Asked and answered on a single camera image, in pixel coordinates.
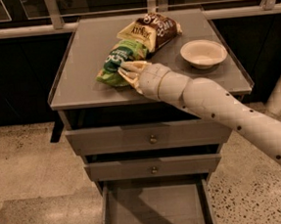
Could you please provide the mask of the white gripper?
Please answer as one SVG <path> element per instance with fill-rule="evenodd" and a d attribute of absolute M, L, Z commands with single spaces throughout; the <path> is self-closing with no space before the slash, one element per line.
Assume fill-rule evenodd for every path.
<path fill-rule="evenodd" d="M 179 74 L 162 64 L 150 65 L 140 60 L 122 63 L 118 73 L 139 94 L 167 103 L 178 102 L 190 80 L 189 76 Z"/>

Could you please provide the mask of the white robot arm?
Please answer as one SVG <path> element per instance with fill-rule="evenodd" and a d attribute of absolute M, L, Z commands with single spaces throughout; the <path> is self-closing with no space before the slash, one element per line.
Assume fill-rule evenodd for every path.
<path fill-rule="evenodd" d="M 281 165 L 281 121 L 246 107 L 213 80 L 145 61 L 123 63 L 118 72 L 144 97 L 221 123 Z"/>

